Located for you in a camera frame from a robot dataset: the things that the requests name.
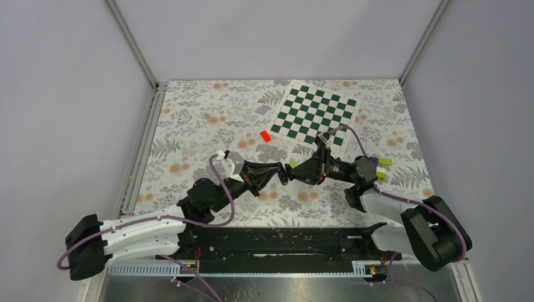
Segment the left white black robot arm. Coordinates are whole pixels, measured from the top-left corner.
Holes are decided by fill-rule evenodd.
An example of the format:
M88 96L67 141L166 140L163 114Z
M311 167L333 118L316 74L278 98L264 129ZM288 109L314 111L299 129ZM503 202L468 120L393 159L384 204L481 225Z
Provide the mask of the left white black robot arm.
M70 280L80 281L123 259L174 253L189 258L196 243L183 233L192 227L225 227L235 218L235 200L241 195L259 196L274 176L282 184L289 182L290 166L281 162L232 160L230 167L229 177L214 171L216 182L196 180L185 198L162 210L116 220L100 220L96 214L81 218L65 238L57 268L68 271Z

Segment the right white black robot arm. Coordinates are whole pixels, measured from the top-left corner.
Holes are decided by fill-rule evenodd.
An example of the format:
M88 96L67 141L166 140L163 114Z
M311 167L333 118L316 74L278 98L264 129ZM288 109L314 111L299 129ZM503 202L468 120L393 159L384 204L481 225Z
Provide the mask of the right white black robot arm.
M311 158L286 167L291 181L319 185L333 179L350 183L344 190L349 207L397 223L362 240L361 251L369 259L377 259L385 251L399 252L415 256L425 268L436 272L464 259L473 247L471 237L443 198L432 195L418 201L379 189L375 184L378 165L370 157L345 162L334 158L329 148L318 147Z

